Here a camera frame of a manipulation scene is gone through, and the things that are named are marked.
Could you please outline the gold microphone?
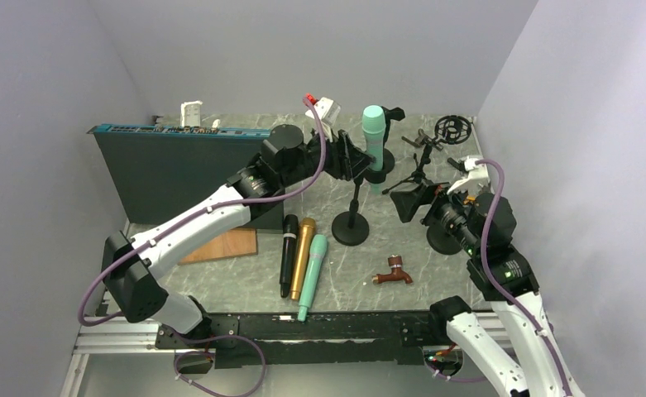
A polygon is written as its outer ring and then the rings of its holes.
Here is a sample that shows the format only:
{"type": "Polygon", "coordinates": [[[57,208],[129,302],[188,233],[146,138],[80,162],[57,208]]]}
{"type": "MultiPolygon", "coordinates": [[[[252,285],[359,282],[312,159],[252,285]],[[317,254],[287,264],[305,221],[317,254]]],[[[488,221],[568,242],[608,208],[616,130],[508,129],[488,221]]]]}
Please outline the gold microphone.
{"type": "Polygon", "coordinates": [[[290,298],[298,301],[303,288],[304,277],[309,261],[309,250],[316,232],[316,221],[312,218],[303,218],[299,225],[299,239],[294,261],[294,273],[290,291],[290,298]]]}

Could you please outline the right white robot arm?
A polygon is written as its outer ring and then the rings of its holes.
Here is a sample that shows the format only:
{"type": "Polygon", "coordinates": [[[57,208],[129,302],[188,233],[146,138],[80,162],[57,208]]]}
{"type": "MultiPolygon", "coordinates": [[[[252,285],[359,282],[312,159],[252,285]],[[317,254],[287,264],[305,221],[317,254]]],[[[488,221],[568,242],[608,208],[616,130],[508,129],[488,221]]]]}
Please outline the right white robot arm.
{"type": "Polygon", "coordinates": [[[436,251],[468,255],[470,279],[497,315],[513,353],[488,334],[477,312],[458,296],[430,306],[429,336],[458,345],[500,396],[582,396],[557,346],[536,276],[512,243],[517,222],[509,201],[492,192],[470,200],[440,184],[390,197],[402,222],[429,207],[422,223],[436,251]]]}

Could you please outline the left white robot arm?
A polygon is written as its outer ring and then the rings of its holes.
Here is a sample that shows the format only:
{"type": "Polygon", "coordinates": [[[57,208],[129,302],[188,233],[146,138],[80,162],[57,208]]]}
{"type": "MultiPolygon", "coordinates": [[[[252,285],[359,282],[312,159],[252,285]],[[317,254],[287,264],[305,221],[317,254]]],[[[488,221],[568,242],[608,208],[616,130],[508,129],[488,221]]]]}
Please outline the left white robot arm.
{"type": "Polygon", "coordinates": [[[312,184],[322,173],[353,180],[372,161],[345,131],[332,137],[315,134],[306,141],[297,126],[279,125],[244,168],[200,203],[132,238],[123,232],[110,235],[98,280],[128,322],[155,319],[175,330],[188,347],[199,347],[210,333],[205,309],[193,297],[170,292],[160,278],[199,246],[290,198],[290,186],[312,184]]]}

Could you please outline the black tripod shock-mount stand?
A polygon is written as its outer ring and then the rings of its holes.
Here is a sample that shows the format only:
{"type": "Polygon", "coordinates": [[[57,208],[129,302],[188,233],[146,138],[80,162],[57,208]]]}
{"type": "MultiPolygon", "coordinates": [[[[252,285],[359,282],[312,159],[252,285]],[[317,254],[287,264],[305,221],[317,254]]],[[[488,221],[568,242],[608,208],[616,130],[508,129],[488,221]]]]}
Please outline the black tripod shock-mount stand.
{"type": "MultiPolygon", "coordinates": [[[[436,138],[444,148],[445,145],[459,145],[467,141],[473,132],[473,123],[464,116],[447,115],[440,117],[437,120],[433,130],[434,133],[431,137],[436,138]]],[[[437,150],[433,149],[431,146],[423,146],[421,148],[423,151],[420,157],[418,157],[417,154],[413,155],[415,163],[414,171],[405,179],[383,189],[381,191],[383,195],[388,195],[392,190],[398,188],[402,184],[419,185],[429,182],[429,179],[424,172],[424,167],[431,163],[431,155],[433,151],[437,150]]]]}

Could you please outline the mint green microphone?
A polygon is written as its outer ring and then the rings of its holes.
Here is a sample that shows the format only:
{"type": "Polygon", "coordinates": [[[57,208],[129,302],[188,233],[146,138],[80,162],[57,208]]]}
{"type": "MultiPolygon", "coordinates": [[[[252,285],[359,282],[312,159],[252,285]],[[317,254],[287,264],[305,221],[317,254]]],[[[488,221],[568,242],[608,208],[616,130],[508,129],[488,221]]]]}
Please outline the mint green microphone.
{"type": "Polygon", "coordinates": [[[313,237],[309,250],[309,263],[304,277],[304,284],[299,298],[299,312],[297,320],[306,321],[308,312],[313,304],[318,277],[323,265],[323,260],[328,251],[328,239],[323,234],[313,237]]]}
{"type": "Polygon", "coordinates": [[[383,138],[385,135],[385,114],[381,106],[370,105],[364,108],[361,128],[366,141],[366,152],[372,157],[368,167],[372,180],[371,192],[380,194],[379,176],[383,170],[383,138]]]}

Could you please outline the black microphone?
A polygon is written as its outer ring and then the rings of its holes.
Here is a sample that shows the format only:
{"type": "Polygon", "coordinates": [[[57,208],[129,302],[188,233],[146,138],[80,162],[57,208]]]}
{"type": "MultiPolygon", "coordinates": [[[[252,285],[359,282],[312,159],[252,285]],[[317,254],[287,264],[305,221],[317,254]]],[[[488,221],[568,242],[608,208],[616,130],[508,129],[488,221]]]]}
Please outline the black microphone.
{"type": "Polygon", "coordinates": [[[285,299],[289,296],[294,273],[294,261],[297,250],[297,240],[299,233],[299,220],[289,214],[284,217],[283,221],[283,244],[280,263],[280,297],[285,299]]]}

